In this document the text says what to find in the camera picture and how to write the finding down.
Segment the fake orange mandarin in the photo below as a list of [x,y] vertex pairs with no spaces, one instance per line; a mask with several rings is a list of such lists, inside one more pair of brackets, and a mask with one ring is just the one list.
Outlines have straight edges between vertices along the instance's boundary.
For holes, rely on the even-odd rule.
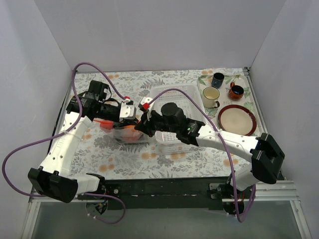
[[135,129],[135,126],[134,125],[127,125],[127,126],[124,126],[123,127],[123,131],[124,132],[138,132],[136,129]]

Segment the clear zip bag orange seal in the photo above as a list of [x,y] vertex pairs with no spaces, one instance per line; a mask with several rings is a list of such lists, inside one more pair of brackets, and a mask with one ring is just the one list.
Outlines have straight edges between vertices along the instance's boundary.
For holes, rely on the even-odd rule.
[[123,127],[119,122],[112,122],[109,120],[100,120],[95,119],[95,122],[99,123],[100,129],[107,135],[112,137],[113,139],[117,140],[120,143],[126,143],[123,141],[123,137],[128,136],[135,136],[135,135],[141,135],[138,141],[134,143],[145,143],[149,141],[149,138],[147,135],[144,135],[142,132],[124,132]]

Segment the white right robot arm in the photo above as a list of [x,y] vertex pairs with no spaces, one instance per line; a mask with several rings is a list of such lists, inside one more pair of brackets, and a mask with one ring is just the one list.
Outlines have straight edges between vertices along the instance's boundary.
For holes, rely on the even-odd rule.
[[135,129],[150,137],[157,131],[170,132],[184,144],[223,150],[248,161],[249,165],[229,176],[225,186],[229,197],[239,197],[258,182],[276,184],[285,154],[270,134],[253,137],[216,131],[209,124],[187,118],[175,103],[163,105],[160,114],[150,103],[141,103],[139,108],[143,115]]

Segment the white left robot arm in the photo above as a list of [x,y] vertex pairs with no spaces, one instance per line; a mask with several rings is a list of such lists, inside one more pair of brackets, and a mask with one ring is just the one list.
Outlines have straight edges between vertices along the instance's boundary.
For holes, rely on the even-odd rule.
[[104,104],[110,87],[92,80],[88,91],[72,98],[66,109],[61,132],[64,134],[53,144],[40,166],[31,168],[28,178],[38,194],[69,203],[76,195],[89,192],[95,199],[105,196],[105,178],[94,173],[70,176],[70,166],[82,136],[93,119],[100,118],[118,122],[120,107]]

